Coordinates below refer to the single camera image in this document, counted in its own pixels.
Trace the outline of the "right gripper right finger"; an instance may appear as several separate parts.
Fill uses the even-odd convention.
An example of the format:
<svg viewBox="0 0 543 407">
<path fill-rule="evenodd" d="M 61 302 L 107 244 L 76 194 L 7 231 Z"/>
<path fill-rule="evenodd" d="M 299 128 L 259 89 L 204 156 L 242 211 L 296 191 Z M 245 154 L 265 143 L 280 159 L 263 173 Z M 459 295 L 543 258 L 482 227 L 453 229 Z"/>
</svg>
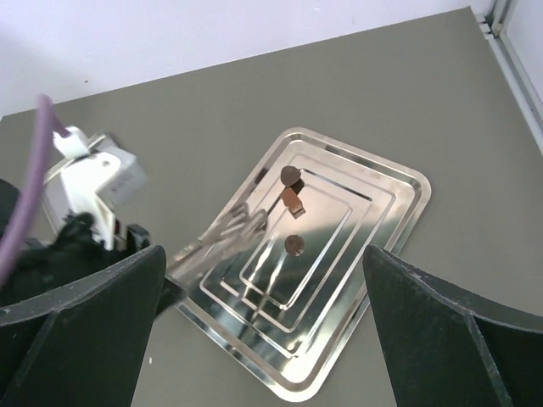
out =
<svg viewBox="0 0 543 407">
<path fill-rule="evenodd" d="M 540 406 L 542 318 L 481 297 L 375 245 L 367 291 L 399 406 Z"/>
</svg>

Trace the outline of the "dark heart chocolate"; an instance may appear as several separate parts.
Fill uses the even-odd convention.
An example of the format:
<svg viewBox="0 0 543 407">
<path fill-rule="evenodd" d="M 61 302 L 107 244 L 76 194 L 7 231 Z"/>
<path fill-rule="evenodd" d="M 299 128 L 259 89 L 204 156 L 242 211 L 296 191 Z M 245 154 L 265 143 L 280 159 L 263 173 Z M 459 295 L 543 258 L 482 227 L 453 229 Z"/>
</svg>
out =
<svg viewBox="0 0 543 407">
<path fill-rule="evenodd" d="M 286 165 L 281 169 L 280 180 L 285 187 L 299 187 L 303 185 L 301 170 L 292 165 Z"/>
</svg>

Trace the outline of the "round dark chocolate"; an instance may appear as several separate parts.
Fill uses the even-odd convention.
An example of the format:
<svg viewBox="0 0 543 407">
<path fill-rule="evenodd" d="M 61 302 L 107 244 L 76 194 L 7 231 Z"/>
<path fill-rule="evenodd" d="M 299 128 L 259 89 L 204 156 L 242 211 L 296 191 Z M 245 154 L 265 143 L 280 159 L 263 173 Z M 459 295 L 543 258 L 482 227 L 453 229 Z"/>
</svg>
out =
<svg viewBox="0 0 543 407">
<path fill-rule="evenodd" d="M 299 257 L 305 250 L 305 241 L 300 235 L 289 235 L 284 240 L 284 247 L 287 254 Z"/>
</svg>

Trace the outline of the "metal tongs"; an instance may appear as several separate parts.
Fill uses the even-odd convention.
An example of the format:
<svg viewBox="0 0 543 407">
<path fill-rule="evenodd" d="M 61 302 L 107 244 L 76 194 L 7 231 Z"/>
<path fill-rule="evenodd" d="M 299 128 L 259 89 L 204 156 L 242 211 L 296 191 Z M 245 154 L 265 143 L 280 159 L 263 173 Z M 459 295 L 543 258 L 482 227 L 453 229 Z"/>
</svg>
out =
<svg viewBox="0 0 543 407">
<path fill-rule="evenodd" d="M 265 209 L 250 213 L 247 203 L 234 205 L 203 235 L 182 249 L 166 271 L 176 279 L 205 273 L 258 242 L 266 233 L 267 219 Z"/>
</svg>

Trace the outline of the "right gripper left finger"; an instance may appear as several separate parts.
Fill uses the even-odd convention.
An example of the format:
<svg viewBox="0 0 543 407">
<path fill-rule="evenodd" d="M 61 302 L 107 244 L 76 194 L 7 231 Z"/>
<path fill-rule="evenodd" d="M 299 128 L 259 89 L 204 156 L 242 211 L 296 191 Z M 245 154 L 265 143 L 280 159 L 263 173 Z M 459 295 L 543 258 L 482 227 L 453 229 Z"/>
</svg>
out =
<svg viewBox="0 0 543 407">
<path fill-rule="evenodd" d="M 165 278 L 151 246 L 1 309 L 3 406 L 131 404 Z"/>
</svg>

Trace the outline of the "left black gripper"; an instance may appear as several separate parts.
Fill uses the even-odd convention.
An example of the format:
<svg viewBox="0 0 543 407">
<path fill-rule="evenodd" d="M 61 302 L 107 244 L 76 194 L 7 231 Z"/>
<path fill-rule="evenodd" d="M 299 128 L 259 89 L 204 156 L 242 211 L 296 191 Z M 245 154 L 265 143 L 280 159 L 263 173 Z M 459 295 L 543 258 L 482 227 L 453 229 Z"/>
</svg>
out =
<svg viewBox="0 0 543 407">
<path fill-rule="evenodd" d="M 1 238 L 7 234 L 8 222 L 20 191 L 9 182 L 1 179 Z M 80 279 L 107 269 L 137 252 L 151 246 L 147 230 L 138 224 L 127 228 L 126 248 L 107 250 L 104 243 L 93 238 L 95 218 L 87 212 L 70 213 L 64 218 L 64 225 L 52 243 L 41 243 L 34 237 L 25 239 L 16 256 L 12 274 L 1 288 L 1 309 L 40 296 L 56 288 L 70 285 Z M 136 293 L 136 299 L 130 299 L 132 290 L 121 282 L 120 292 L 113 300 L 113 306 L 120 305 L 122 311 L 133 308 L 133 303 L 146 299 L 151 294 L 151 305 L 144 304 L 144 311 L 162 314 L 178 305 L 185 297 L 185 292 L 165 278 L 163 272 L 158 286 L 151 284 L 150 290 L 143 288 L 143 295 Z"/>
</svg>

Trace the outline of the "brown cube chocolate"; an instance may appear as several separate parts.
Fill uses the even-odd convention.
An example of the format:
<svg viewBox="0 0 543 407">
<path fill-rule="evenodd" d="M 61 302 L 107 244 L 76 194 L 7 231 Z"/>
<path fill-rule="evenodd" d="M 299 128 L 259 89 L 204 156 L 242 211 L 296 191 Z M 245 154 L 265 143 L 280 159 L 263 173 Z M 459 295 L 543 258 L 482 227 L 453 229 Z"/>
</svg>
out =
<svg viewBox="0 0 543 407">
<path fill-rule="evenodd" d="M 280 195 L 283 204 L 288 209 L 288 212 L 295 218 L 298 219 L 301 215 L 305 213 L 305 208 L 298 197 L 298 194 L 291 188 L 285 188 Z"/>
</svg>

